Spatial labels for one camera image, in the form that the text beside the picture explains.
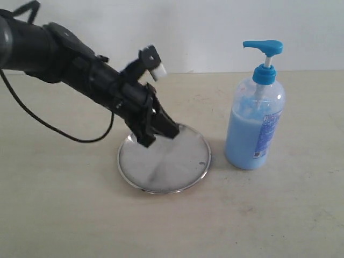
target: white wall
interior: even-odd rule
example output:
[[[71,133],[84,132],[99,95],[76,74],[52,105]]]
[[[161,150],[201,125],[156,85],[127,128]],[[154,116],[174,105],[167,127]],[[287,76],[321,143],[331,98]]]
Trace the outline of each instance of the white wall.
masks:
[[[14,9],[28,0],[1,0]],[[251,71],[263,61],[249,39],[278,39],[278,70],[344,69],[343,0],[41,0],[54,21],[122,69],[154,44],[169,72]]]

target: blue liquid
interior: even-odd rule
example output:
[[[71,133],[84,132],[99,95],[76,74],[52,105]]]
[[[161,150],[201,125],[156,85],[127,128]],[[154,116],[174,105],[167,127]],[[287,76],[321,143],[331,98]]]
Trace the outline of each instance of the blue liquid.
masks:
[[[258,158],[254,154],[264,114],[270,108],[255,105],[251,99],[243,99],[238,110],[240,116],[232,108],[227,131],[225,155],[232,165],[245,170],[261,167],[267,159],[267,154]]]

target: plastic bottle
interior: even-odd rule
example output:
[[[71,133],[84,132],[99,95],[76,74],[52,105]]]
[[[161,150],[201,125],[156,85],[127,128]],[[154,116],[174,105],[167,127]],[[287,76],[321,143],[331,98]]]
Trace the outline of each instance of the plastic bottle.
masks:
[[[282,53],[283,44],[277,40],[245,41],[243,46],[258,48],[266,60],[235,92],[225,155],[232,165],[252,170],[265,164],[285,104],[283,86],[275,80],[277,72],[271,65],[272,57]]]

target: pump bottle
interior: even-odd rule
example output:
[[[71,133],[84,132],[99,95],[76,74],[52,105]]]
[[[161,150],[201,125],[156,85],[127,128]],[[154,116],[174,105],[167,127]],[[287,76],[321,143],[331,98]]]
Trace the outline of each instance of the pump bottle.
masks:
[[[285,104],[283,86],[275,80],[271,61],[281,54],[283,44],[277,40],[245,41],[244,47],[257,48],[266,55],[252,78],[238,85],[231,108],[225,155],[241,169],[257,169],[265,164],[271,141]]]

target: black cable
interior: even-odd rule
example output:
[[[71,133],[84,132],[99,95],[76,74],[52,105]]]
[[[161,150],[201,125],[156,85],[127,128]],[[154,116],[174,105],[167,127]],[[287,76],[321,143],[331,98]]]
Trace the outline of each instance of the black cable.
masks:
[[[10,82],[8,81],[6,75],[4,74],[4,71],[2,71],[2,69],[0,69],[0,76],[2,78],[2,80],[4,81],[6,87],[8,88],[8,90],[10,91],[11,95],[13,96],[13,98],[15,98],[16,102],[19,104],[19,106],[21,106],[22,109],[25,110],[26,113],[28,113],[32,118],[34,118],[35,120],[37,120],[38,122],[40,122],[41,124],[43,124],[44,126],[48,127],[49,129],[53,130],[56,133],[59,133],[60,135],[67,137],[68,139],[72,140],[72,141],[76,141],[76,142],[80,142],[82,144],[89,144],[89,143],[93,143],[93,142],[98,142],[103,140],[111,131],[112,126],[113,126],[113,121],[114,121],[114,113],[111,113],[111,120],[110,120],[110,124],[109,127],[107,128],[106,132],[100,136],[99,138],[93,139],[93,140],[81,140],[78,138],[75,138],[59,129],[57,129],[56,127],[48,124],[47,122],[43,121],[42,119],[40,119],[38,116],[36,116],[30,109],[28,109],[25,104],[20,100],[20,98],[18,97],[18,95],[15,93],[14,89],[12,88]]]

